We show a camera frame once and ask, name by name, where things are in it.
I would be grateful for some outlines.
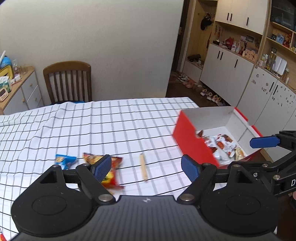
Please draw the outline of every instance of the white dresser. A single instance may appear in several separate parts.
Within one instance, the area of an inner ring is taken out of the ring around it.
[[[22,79],[12,85],[12,91],[8,97],[0,102],[0,112],[10,115],[43,106],[34,67],[29,66],[27,74],[22,75]]]

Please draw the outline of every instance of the blue snack bag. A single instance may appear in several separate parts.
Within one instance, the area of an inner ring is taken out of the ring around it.
[[[75,156],[66,156],[56,154],[55,164],[60,165],[62,170],[68,170],[69,167],[76,161]]]

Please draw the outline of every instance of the checkered tablecloth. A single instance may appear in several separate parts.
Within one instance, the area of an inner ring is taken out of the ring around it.
[[[10,215],[13,201],[54,164],[56,154],[83,152],[123,157],[119,195],[174,195],[191,182],[181,169],[172,135],[179,111],[198,107],[184,98],[129,99],[46,106],[0,116],[0,228],[6,239],[17,234]],[[144,182],[139,155],[146,160]]]

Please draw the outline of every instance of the blue gripper pad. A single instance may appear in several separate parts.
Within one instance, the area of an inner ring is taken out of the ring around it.
[[[95,164],[91,165],[91,173],[99,182],[102,182],[108,174],[108,172],[111,170],[111,165],[111,156],[105,155]]]
[[[188,155],[182,156],[181,167],[191,182],[193,182],[201,173],[200,165]]]
[[[250,140],[250,147],[254,149],[276,147],[280,143],[281,143],[281,140],[276,136],[255,137]]]

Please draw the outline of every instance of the drawer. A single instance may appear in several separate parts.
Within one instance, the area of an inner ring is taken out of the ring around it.
[[[27,100],[29,110],[36,109],[40,100],[41,100],[41,94],[40,94],[39,86],[36,86],[35,90]]]
[[[22,94],[22,90],[21,88],[19,88],[18,91],[11,98],[11,100],[8,102],[7,106],[3,110],[3,113],[5,115],[10,115],[10,114],[14,114],[14,113],[22,112],[26,110],[28,110],[28,107],[24,99],[24,96]]]
[[[37,105],[37,108],[41,108],[41,107],[44,107],[44,104],[43,104],[43,101],[42,100],[40,100],[39,101],[39,104]]]
[[[22,84],[22,91],[24,93],[25,99],[28,100],[32,92],[37,86],[37,79],[35,72],[33,72],[28,79]]]

